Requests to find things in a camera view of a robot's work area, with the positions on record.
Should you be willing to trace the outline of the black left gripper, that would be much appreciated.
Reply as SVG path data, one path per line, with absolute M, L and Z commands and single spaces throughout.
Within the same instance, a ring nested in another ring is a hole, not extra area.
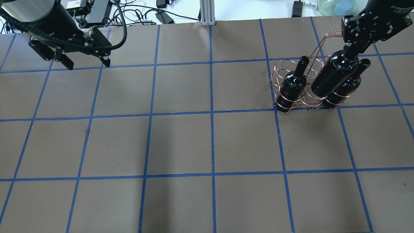
M 112 44 L 97 28 L 89 34 L 81 31 L 60 3 L 48 3 L 41 9 L 46 12 L 28 21 L 28 31 L 32 34 L 28 44 L 41 58 L 55 60 L 73 70 L 74 62 L 66 53 L 81 52 L 98 57 L 107 68 L 111 66 L 111 49 L 106 47 Z

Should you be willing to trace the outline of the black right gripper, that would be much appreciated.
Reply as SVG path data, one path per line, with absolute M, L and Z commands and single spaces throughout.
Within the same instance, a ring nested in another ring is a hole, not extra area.
M 412 0 L 369 0 L 357 15 L 342 19 L 343 55 L 355 59 L 359 53 L 377 41 L 387 41 L 413 24 L 409 13 Z

